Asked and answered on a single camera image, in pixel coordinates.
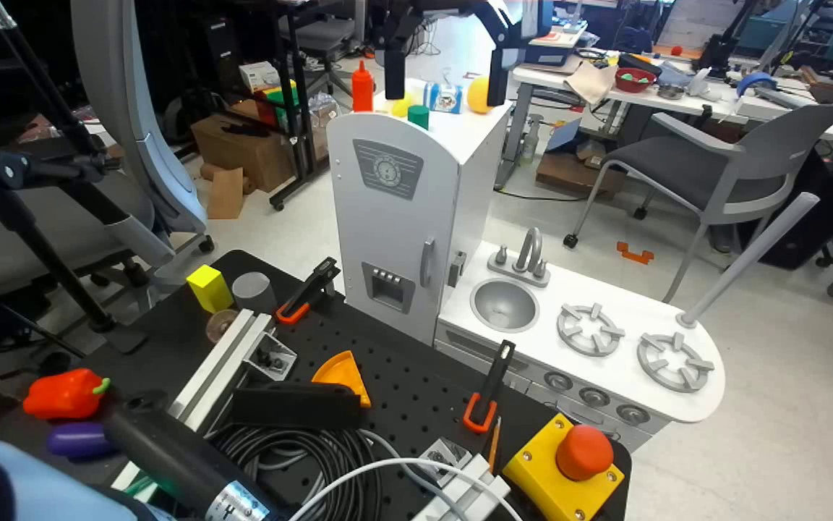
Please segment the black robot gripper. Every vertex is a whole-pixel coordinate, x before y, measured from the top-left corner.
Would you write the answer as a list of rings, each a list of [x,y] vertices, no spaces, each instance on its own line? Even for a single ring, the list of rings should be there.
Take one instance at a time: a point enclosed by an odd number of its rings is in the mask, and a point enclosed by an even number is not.
[[[424,22],[424,0],[370,0],[375,44],[385,45],[385,99],[406,99],[406,39]]]

